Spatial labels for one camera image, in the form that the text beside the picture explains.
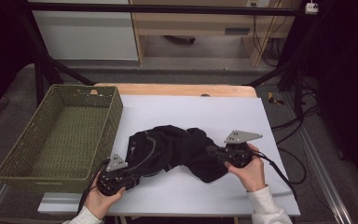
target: white cabinet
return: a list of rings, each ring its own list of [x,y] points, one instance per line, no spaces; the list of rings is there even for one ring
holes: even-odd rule
[[[127,0],[30,2],[128,4]],[[49,54],[62,60],[138,60],[130,13],[34,11]]]

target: black garment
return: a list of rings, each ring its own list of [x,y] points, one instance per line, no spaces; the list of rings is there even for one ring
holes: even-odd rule
[[[200,180],[210,183],[225,175],[227,168],[208,155],[207,146],[216,144],[198,128],[185,131],[167,125],[138,132],[129,139],[127,171],[151,176],[162,169],[168,172],[184,165]]]

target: white tabletop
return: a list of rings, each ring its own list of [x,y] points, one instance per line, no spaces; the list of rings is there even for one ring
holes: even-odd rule
[[[200,128],[223,147],[232,130],[261,133],[250,143],[275,161],[285,174],[282,160],[260,99],[242,97],[121,95],[124,109],[112,153],[125,158],[131,135],[160,125],[182,129]],[[277,204],[289,216],[299,216],[293,193],[265,162],[266,182]],[[46,193],[38,211],[52,215],[75,213],[80,194]],[[254,211],[240,180],[227,174],[205,184],[179,166],[152,177],[142,177],[139,186],[127,190],[108,215],[243,217]]]

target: white sleeve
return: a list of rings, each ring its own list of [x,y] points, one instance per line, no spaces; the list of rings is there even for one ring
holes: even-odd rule
[[[252,214],[254,224],[292,223],[284,208],[278,206],[272,199],[269,187],[248,192],[249,199],[255,212]]]
[[[70,221],[65,221],[62,224],[100,224],[102,221],[95,217],[90,210],[83,206],[79,215]]]

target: gray floor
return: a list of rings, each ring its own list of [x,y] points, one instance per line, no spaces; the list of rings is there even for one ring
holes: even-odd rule
[[[265,64],[254,68],[238,38],[197,37],[194,45],[173,43],[162,36],[149,38],[149,49],[146,49],[145,65],[134,67],[123,63],[94,66],[85,69],[82,64],[73,63],[82,75],[99,82],[139,82],[139,83],[194,83],[194,84],[229,84],[240,85],[254,80],[273,69]],[[268,93],[272,92],[276,100],[283,99],[276,89],[279,79],[273,78],[263,86],[256,88],[258,97],[263,100],[271,126],[279,125],[292,119],[286,105],[268,102]],[[25,68],[18,73],[15,81],[2,99],[0,108],[8,99],[8,105],[0,111],[0,162],[15,144],[22,130],[33,115],[35,107],[34,71]],[[316,104],[313,97],[304,98],[305,107]],[[321,116],[315,114],[304,122],[310,139],[315,145],[337,187],[342,201],[346,205],[353,223],[358,223],[358,172],[350,161],[342,161],[337,156],[337,146],[331,133],[326,128]],[[280,140],[293,130],[275,132],[276,140]],[[336,223],[336,219],[324,197],[315,173],[304,153],[304,140],[296,133],[279,144],[307,164],[308,178],[295,186],[298,192],[298,205],[301,217],[297,223]],[[298,180],[301,169],[298,163],[282,152],[282,161],[291,180]],[[50,217],[37,213],[37,206],[42,195],[25,193],[10,189],[0,206],[0,218],[27,218],[40,220],[64,220],[70,217]]]

